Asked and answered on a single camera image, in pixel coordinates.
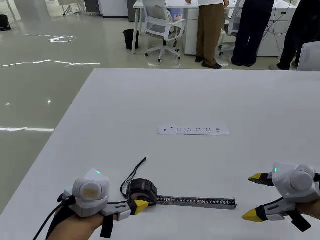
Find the office chair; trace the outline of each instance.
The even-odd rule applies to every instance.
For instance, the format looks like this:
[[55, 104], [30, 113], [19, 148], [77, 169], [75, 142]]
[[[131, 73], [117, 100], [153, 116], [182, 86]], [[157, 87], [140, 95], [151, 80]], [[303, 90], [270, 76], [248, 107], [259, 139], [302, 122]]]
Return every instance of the office chair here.
[[320, 71], [320, 42], [309, 42], [302, 46], [298, 71]]
[[142, 0], [142, 3], [146, 14], [146, 28], [144, 33], [151, 37], [163, 40], [162, 45], [148, 49], [145, 56], [148, 57], [149, 53], [160, 51], [158, 62], [161, 63], [162, 56], [167, 50], [170, 53], [175, 54], [178, 59], [180, 59], [181, 55], [179, 53], [179, 49], [176, 48], [177, 44], [174, 44], [173, 48], [170, 48], [167, 46], [167, 42], [176, 42], [183, 36], [186, 27], [185, 20], [179, 20], [176, 22], [170, 21], [170, 13], [167, 10], [166, 0]]
[[235, 42], [225, 42], [225, 36], [237, 37], [240, 27], [242, 8], [244, 6], [245, 0], [231, 0], [236, 1], [233, 12], [226, 12], [224, 19], [228, 21], [223, 26], [225, 34], [222, 35], [219, 45], [219, 56], [223, 56], [224, 52], [233, 51], [235, 49]]

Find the black pants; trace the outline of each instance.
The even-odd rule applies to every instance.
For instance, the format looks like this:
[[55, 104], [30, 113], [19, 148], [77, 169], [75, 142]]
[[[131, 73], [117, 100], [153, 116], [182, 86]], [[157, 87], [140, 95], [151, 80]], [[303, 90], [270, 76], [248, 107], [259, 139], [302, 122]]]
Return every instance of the black pants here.
[[301, 0], [285, 36], [280, 63], [282, 70], [289, 70], [295, 55], [299, 64], [303, 44], [315, 42], [320, 25], [320, 0]]
[[272, 13], [273, 0], [246, 0], [235, 41], [232, 63], [252, 66]]

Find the tape measure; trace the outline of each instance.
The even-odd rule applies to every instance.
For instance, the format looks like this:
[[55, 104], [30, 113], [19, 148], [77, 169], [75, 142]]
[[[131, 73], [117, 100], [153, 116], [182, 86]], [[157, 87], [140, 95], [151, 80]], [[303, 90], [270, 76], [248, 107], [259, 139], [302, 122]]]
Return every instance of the tape measure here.
[[236, 199], [161, 196], [158, 195], [158, 189], [151, 181], [141, 178], [132, 180], [129, 183], [126, 189], [126, 196], [128, 199], [149, 202], [150, 206], [172, 205], [229, 210], [237, 207]]

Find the power outlet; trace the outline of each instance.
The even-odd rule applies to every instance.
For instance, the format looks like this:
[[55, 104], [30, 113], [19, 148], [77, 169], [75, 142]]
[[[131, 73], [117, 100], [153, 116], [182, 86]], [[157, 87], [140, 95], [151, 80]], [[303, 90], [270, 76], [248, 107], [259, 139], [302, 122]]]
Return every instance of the power outlet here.
[[161, 135], [211, 135], [227, 136], [229, 131], [224, 126], [201, 127], [201, 126], [174, 126], [167, 125], [158, 128], [158, 134]]

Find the glossy floor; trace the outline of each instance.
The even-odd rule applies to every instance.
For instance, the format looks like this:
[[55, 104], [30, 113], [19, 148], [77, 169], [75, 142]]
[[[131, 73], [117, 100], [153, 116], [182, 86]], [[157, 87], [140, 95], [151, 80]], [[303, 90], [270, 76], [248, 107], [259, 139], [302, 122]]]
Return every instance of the glossy floor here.
[[[83, 5], [72, 10], [83, 12]], [[192, 56], [178, 61], [167, 54], [161, 64], [156, 54], [146, 58], [148, 46], [161, 43], [146, 35], [131, 55], [122, 32], [132, 23], [63, 17], [58, 0], [0, 0], [0, 13], [13, 28], [0, 32], [0, 213], [94, 68], [202, 68]], [[228, 55], [219, 62], [225, 69], [249, 69], [231, 65]], [[276, 62], [259, 58], [250, 69]]]

